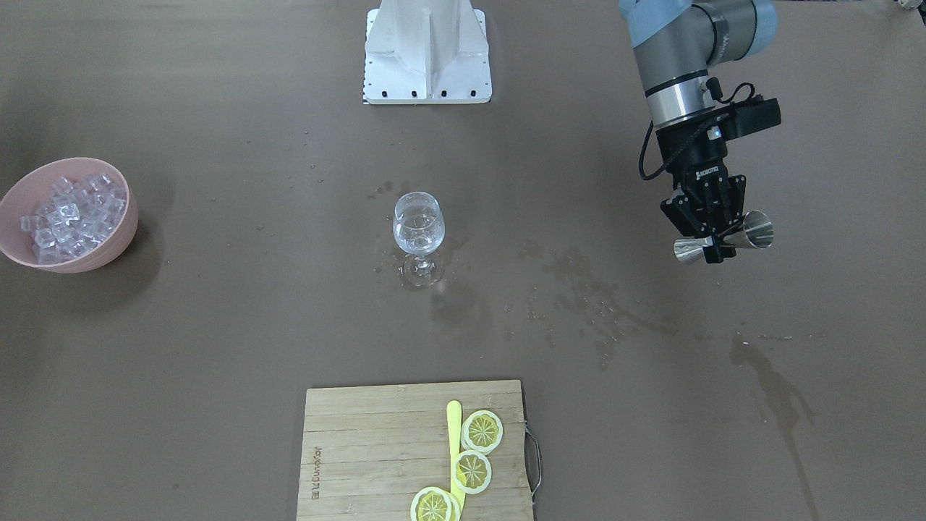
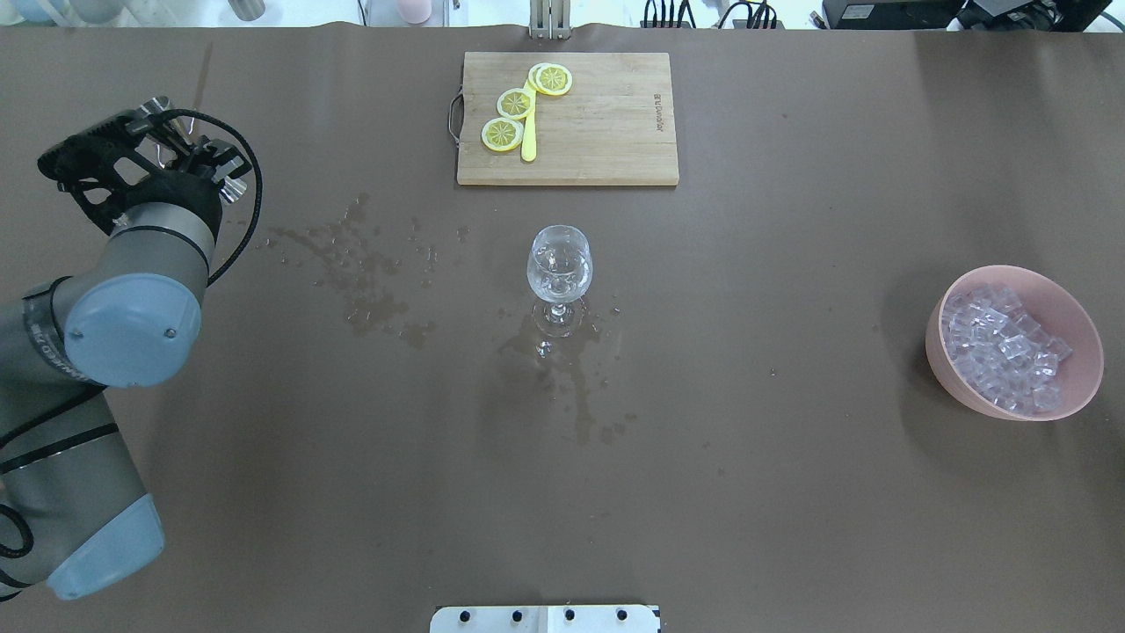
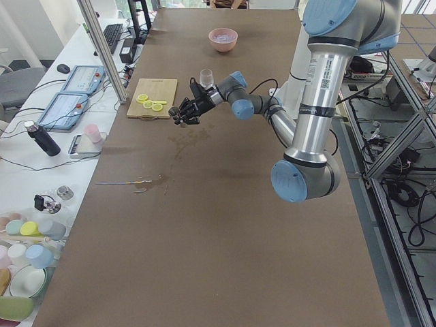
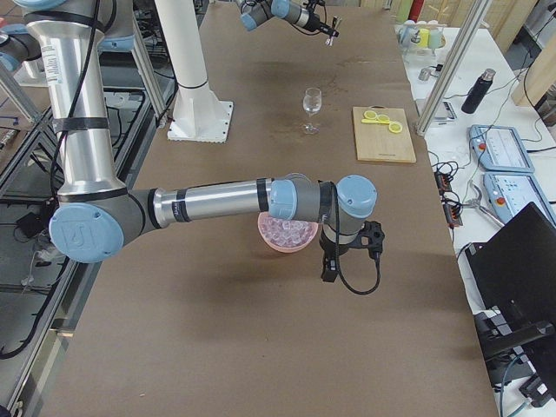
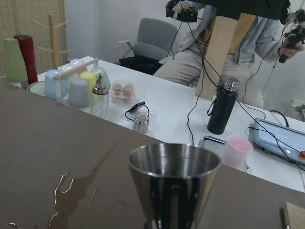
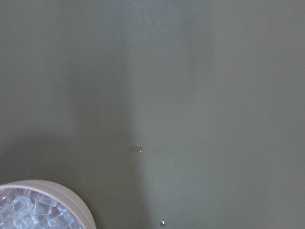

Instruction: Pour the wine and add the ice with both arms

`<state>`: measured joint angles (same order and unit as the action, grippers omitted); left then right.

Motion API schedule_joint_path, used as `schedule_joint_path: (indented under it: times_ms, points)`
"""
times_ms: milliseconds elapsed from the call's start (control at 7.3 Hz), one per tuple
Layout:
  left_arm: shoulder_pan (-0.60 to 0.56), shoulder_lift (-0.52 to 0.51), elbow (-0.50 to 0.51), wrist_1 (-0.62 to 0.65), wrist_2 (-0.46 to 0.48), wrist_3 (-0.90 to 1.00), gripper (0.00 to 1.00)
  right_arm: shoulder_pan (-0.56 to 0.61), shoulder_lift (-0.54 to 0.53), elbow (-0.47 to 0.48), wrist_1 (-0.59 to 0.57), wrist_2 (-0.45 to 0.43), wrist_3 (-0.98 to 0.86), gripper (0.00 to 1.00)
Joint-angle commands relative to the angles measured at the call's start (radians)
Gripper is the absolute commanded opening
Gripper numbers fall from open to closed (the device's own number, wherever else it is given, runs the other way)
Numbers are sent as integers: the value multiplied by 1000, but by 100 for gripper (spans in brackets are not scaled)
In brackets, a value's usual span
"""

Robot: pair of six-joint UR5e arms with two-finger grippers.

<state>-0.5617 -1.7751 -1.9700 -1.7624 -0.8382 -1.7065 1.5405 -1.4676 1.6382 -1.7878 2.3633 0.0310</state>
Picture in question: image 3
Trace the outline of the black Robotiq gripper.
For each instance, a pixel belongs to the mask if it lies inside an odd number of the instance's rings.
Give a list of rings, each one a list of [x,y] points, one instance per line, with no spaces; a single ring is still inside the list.
[[[180,112],[174,116],[174,123],[176,125],[198,125],[200,123],[199,117],[220,103],[221,95],[217,91],[206,92],[195,99],[186,97],[179,106]]]

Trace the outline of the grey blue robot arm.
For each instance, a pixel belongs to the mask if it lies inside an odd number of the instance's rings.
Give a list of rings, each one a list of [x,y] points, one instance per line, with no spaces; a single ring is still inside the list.
[[[396,46],[401,6],[400,1],[308,2],[300,41],[311,56],[295,119],[276,97],[249,94],[240,72],[209,89],[192,82],[193,99],[171,108],[170,116],[176,124],[197,124],[202,114],[223,102],[240,120],[262,115],[285,145],[283,159],[270,174],[276,194],[288,202],[327,196],[340,182],[339,166],[324,147],[345,70],[356,55]]]

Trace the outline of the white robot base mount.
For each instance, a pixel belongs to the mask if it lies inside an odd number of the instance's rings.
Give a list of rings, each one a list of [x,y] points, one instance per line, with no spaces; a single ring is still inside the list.
[[[307,79],[309,62],[311,60],[311,52],[308,49],[307,43],[309,34],[300,24],[300,33],[290,67],[289,78],[277,90],[275,96],[279,98],[283,106],[292,107],[299,104],[302,92]]]

